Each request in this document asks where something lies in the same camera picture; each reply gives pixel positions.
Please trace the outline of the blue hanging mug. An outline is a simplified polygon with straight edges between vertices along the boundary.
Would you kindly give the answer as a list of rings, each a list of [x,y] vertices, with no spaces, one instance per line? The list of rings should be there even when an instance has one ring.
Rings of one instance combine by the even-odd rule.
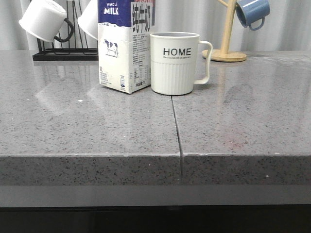
[[[241,25],[257,31],[263,27],[265,17],[270,13],[270,3],[268,0],[239,0],[235,9]]]

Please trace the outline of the left white hanging mug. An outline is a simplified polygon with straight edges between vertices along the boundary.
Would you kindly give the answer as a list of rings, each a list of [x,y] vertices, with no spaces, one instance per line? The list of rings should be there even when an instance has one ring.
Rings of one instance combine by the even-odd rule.
[[[74,33],[74,26],[67,18],[66,10],[53,0],[31,1],[18,22],[26,32],[50,43],[55,40],[61,43],[67,42]],[[62,39],[57,36],[57,33],[64,23],[69,27],[69,34]]]

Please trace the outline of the wooden mug tree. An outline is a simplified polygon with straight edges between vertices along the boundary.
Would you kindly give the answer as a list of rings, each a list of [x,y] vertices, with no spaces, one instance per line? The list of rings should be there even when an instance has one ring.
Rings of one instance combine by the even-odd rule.
[[[231,39],[231,32],[236,8],[236,0],[229,0],[225,2],[224,0],[219,0],[219,2],[227,8],[226,11],[226,19],[225,19],[225,26],[223,31],[222,43],[221,48],[218,50],[214,50],[211,56],[213,61],[218,62],[242,62],[245,61],[247,56],[245,53],[238,52],[238,51],[230,51],[230,39]]]

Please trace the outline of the right white hanging mug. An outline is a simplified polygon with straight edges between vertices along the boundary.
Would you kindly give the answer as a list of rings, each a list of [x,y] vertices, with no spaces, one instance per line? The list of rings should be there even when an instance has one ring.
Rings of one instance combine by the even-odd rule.
[[[98,40],[98,2],[91,0],[85,10],[78,17],[79,27],[90,37]]]

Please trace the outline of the cream HOME mug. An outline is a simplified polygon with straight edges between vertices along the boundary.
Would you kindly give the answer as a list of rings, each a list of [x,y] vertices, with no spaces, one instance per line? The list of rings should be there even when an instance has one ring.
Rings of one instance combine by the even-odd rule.
[[[187,32],[157,32],[150,34],[151,88],[154,92],[178,96],[190,93],[194,85],[209,81],[209,66],[213,45]],[[206,75],[195,80],[198,45],[207,46]]]

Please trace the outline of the white hanging mug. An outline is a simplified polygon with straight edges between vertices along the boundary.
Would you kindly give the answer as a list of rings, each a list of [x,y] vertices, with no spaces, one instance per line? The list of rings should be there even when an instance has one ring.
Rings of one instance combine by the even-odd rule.
[[[85,10],[78,17],[79,27],[90,37],[98,40],[98,2],[91,0]]]
[[[18,22],[26,32],[50,43],[55,40],[61,43],[67,42],[74,33],[74,26],[67,18],[66,10],[53,0],[31,1]],[[69,27],[69,34],[62,39],[57,36],[57,33],[64,23]]]

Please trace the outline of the white blue milk carton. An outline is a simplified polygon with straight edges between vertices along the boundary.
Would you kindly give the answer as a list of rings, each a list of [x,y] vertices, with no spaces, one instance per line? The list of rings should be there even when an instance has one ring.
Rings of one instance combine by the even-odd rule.
[[[99,83],[131,94],[151,84],[154,0],[98,1]]]

